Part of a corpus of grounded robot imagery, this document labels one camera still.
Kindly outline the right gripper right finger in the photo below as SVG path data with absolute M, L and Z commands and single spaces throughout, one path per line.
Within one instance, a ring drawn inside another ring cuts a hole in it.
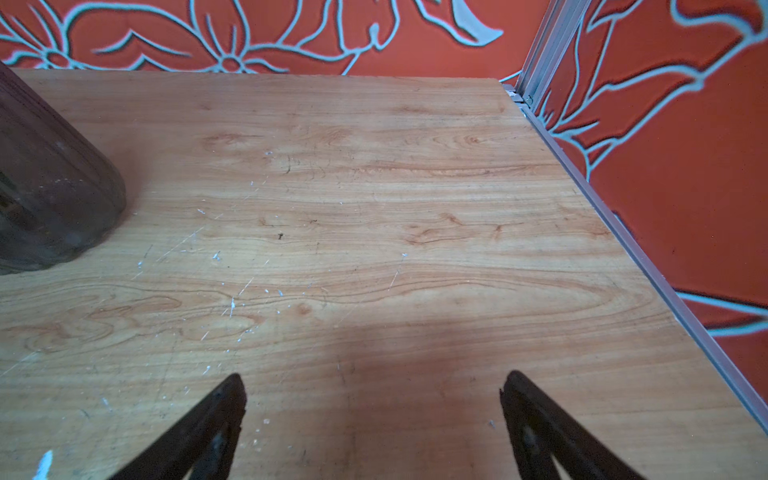
M 499 391 L 522 479 L 640 479 L 642 476 L 519 370 Z

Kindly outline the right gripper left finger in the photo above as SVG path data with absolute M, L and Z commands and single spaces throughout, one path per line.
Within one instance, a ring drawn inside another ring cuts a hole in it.
M 217 385 L 114 479 L 226 479 L 246 413 L 239 374 Z

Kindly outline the brown ribbed glass vase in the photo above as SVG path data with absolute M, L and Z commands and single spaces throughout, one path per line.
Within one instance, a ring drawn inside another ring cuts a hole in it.
M 94 247 L 127 205 L 115 166 L 9 67 L 1 68 L 1 272 Z

